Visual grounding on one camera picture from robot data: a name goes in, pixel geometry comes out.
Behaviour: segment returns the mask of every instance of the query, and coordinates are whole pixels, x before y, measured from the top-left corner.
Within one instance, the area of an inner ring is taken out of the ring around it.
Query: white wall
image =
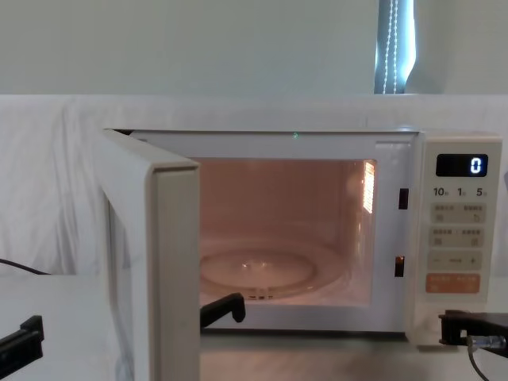
[[[1,0],[0,93],[371,94],[377,0]]]
[[[508,1],[415,0],[407,92],[508,94]]]

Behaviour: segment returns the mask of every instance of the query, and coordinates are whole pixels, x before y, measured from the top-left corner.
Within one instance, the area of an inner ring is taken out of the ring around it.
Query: white table
[[[495,283],[492,306],[506,292]],[[0,278],[0,337],[42,314],[44,357],[9,381],[111,381],[116,359],[105,335],[110,324],[97,279],[78,276]],[[508,360],[477,354],[491,381],[506,379]],[[202,381],[477,381],[464,350],[419,352],[406,342],[298,337],[203,337]]]

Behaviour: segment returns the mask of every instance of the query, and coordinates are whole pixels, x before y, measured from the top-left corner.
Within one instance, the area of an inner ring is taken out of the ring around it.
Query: digital display
[[[439,177],[485,177],[489,156],[463,153],[437,155],[436,175]]]

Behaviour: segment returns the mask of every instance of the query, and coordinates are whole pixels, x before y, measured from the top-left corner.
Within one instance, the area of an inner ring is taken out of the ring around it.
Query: metal connector
[[[506,339],[503,336],[468,336],[468,347],[474,352],[476,349],[504,349]]]

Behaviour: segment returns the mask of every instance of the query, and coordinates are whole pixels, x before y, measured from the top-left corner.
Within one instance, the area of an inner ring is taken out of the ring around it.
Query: orange button
[[[425,291],[430,294],[476,294],[479,274],[427,274]]]

